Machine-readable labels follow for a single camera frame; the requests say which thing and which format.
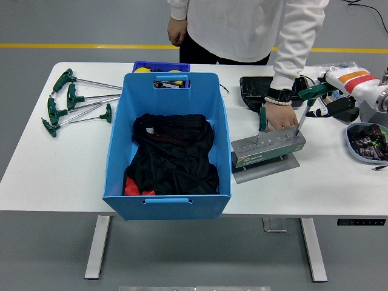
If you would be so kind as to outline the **person's right hand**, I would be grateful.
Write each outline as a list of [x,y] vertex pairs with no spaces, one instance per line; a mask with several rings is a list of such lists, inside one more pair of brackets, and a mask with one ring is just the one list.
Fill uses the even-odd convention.
[[187,33],[187,19],[177,20],[172,17],[169,19],[167,34],[171,45],[180,47]]

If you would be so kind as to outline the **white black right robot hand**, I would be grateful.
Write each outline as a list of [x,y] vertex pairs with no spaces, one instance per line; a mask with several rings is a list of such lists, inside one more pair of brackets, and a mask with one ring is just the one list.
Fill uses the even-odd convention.
[[365,101],[377,112],[387,113],[387,85],[369,71],[359,67],[347,67],[325,72],[313,85],[299,92],[299,97],[321,98],[322,100],[338,94],[339,99],[331,101],[314,110],[307,107],[305,116],[328,118],[355,107],[356,101]]

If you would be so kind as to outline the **person's left hand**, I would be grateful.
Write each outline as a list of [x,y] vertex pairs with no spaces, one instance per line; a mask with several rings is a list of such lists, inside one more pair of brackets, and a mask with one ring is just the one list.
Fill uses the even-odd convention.
[[267,122],[274,130],[288,129],[298,126],[299,122],[292,106],[281,106],[265,103]]

